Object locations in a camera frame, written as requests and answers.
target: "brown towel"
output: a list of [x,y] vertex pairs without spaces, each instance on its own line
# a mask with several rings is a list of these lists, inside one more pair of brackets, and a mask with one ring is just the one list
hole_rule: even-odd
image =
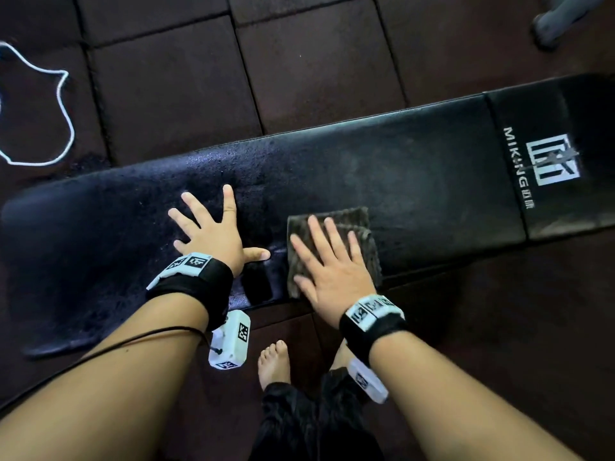
[[[335,226],[340,233],[340,236],[346,246],[346,250],[349,249],[348,246],[348,232],[354,231],[357,235],[358,244],[361,246],[361,253],[363,254],[363,260],[365,261],[365,266],[367,267],[367,271],[370,272],[372,276],[372,281],[376,287],[382,284],[382,273],[380,271],[380,261],[378,260],[378,250],[376,249],[376,242],[372,236],[372,232],[370,231],[370,219],[367,211],[367,207],[358,207],[351,208],[345,210],[337,210],[329,213],[317,213],[315,214],[320,222],[320,226],[325,232],[325,236],[327,236],[327,230],[325,229],[324,221],[325,218],[331,217],[335,222]],[[287,224],[287,246],[288,246],[288,279],[287,279],[287,287],[288,287],[288,295],[290,297],[299,298],[301,296],[301,291],[299,287],[296,285],[295,280],[293,279],[295,275],[303,275],[309,279],[312,276],[309,274],[306,269],[304,263],[297,256],[295,248],[290,243],[290,235],[296,234],[301,240],[305,243],[305,245],[316,255],[316,257],[320,260],[320,256],[316,251],[316,246],[314,246],[314,241],[312,240],[312,235],[308,226],[308,217],[309,215],[294,215],[288,217]]]

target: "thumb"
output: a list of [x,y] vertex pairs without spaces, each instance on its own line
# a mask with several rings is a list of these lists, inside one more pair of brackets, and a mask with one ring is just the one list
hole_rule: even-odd
[[312,283],[311,279],[302,277],[301,275],[295,275],[293,277],[299,289],[306,295],[309,302],[315,305],[318,302],[318,295],[316,294],[316,287]]
[[270,257],[271,253],[262,247],[245,247],[243,249],[243,261],[245,263],[266,261]]

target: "toe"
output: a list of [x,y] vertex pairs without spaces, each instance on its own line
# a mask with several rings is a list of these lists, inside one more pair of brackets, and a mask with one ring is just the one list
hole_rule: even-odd
[[279,340],[277,343],[275,343],[275,349],[279,353],[285,353],[288,351],[288,347],[286,346],[286,343],[282,340]]

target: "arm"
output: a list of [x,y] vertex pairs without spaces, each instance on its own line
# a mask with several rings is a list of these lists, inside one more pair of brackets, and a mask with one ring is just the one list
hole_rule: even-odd
[[[301,240],[291,242],[313,281],[295,281],[318,314],[337,328],[342,314],[375,294],[357,238],[349,233],[350,255],[335,224],[316,217],[308,224],[322,263]],[[389,390],[431,461],[579,460],[550,436],[442,354],[408,332],[373,343],[370,366]]]
[[[226,263],[234,276],[249,261],[269,256],[243,249],[235,202],[225,186],[225,215],[215,223],[205,207],[182,194],[199,225],[177,209],[169,216],[191,239],[182,253],[201,252]],[[209,316],[193,297],[165,294],[146,302],[92,352],[156,328],[183,325],[204,331]],[[0,422],[1,459],[139,460],[156,450],[199,337],[174,331],[144,338],[97,357],[54,380]]]

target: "gray pants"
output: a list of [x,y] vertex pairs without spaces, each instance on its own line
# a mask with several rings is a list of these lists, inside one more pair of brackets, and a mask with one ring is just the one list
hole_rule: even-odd
[[556,46],[568,28],[604,0],[549,0],[552,9],[534,20],[536,41],[545,47]]

